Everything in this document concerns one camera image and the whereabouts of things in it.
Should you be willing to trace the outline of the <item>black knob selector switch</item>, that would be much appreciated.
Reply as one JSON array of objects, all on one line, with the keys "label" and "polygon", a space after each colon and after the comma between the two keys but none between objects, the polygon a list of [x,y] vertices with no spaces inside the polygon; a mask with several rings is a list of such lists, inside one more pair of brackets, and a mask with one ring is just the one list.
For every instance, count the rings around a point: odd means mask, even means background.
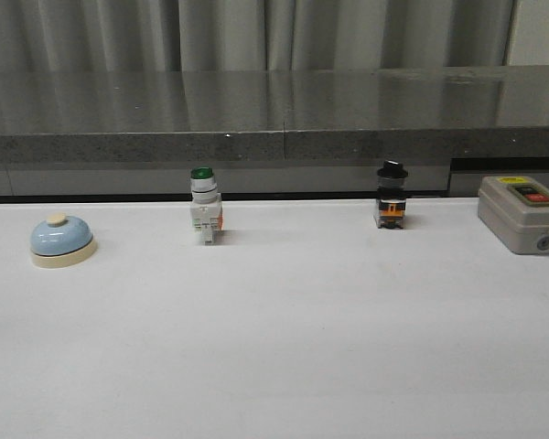
[{"label": "black knob selector switch", "polygon": [[374,219],[379,229],[402,229],[404,227],[406,196],[404,183],[408,172],[404,165],[385,160],[377,171],[378,187]]}]

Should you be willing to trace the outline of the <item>blue dome service bell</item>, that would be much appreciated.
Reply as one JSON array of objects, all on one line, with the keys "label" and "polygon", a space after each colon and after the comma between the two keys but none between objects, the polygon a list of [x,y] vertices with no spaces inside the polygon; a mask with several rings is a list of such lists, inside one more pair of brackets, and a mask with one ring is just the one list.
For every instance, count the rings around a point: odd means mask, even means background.
[{"label": "blue dome service bell", "polygon": [[75,216],[55,213],[31,232],[30,256],[39,268],[68,267],[90,258],[98,244],[88,223]]}]

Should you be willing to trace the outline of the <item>green top pushbutton switch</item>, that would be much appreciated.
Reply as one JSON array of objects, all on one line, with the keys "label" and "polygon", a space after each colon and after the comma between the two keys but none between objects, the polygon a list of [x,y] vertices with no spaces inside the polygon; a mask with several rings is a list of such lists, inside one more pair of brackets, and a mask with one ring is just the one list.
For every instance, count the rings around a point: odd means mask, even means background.
[{"label": "green top pushbutton switch", "polygon": [[201,233],[205,244],[211,244],[223,228],[221,193],[213,169],[209,166],[193,168],[190,171],[190,189],[193,227]]}]

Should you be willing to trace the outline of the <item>grey push button switch box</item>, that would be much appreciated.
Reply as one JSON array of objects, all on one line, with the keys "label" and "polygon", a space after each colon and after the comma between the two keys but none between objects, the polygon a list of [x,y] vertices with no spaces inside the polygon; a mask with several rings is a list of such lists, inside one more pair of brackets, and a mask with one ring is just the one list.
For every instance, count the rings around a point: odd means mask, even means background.
[{"label": "grey push button switch box", "polygon": [[537,180],[483,177],[478,217],[511,252],[549,254],[549,188]]}]

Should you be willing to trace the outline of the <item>grey stone counter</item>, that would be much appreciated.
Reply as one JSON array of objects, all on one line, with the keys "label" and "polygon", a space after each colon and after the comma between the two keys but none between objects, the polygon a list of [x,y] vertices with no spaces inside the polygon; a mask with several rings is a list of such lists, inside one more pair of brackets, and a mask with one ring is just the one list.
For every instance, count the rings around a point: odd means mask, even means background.
[{"label": "grey stone counter", "polygon": [[0,202],[368,198],[385,160],[419,197],[487,175],[549,187],[549,66],[0,73]]}]

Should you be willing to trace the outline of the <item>grey pleated curtain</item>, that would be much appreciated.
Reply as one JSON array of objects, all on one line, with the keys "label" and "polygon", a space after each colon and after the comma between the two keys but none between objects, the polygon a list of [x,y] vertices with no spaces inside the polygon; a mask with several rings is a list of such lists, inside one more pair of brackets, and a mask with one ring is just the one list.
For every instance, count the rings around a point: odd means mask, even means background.
[{"label": "grey pleated curtain", "polygon": [[0,1],[0,72],[496,66],[512,1]]}]

